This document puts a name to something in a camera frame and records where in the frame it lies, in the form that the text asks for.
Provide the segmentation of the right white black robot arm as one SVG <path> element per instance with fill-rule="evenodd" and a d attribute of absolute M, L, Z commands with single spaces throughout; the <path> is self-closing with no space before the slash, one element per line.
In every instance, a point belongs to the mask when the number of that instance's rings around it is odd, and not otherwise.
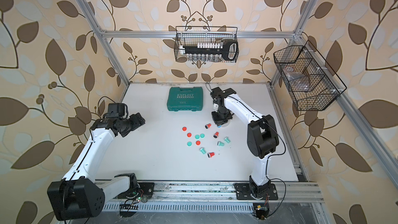
<path fill-rule="evenodd" d="M 210 90 L 210 96 L 215 107 L 211 116 L 217 126 L 227 124 L 234 116 L 246 125 L 247 146 L 257 157 L 249 177 L 249 192 L 255 199 L 265 198 L 271 187 L 271 179 L 267 176 L 268 159 L 279 145 L 274 118 L 252 109 L 231 88 L 226 90 L 213 88 Z"/>

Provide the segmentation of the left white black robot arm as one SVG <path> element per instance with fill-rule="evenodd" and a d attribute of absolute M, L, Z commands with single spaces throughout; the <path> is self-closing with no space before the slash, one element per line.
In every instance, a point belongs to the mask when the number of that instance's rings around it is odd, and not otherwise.
<path fill-rule="evenodd" d="M 119 114 L 106 114 L 90 128 L 90 138 L 79 157 L 63 176 L 47 189 L 55 217 L 58 221 L 93 218 L 104 205 L 122 193 L 139 192 L 134 173 L 119 174 L 102 186 L 95 184 L 101 161 L 117 135 L 127 136 L 145 124 L 140 113 L 123 118 Z"/>

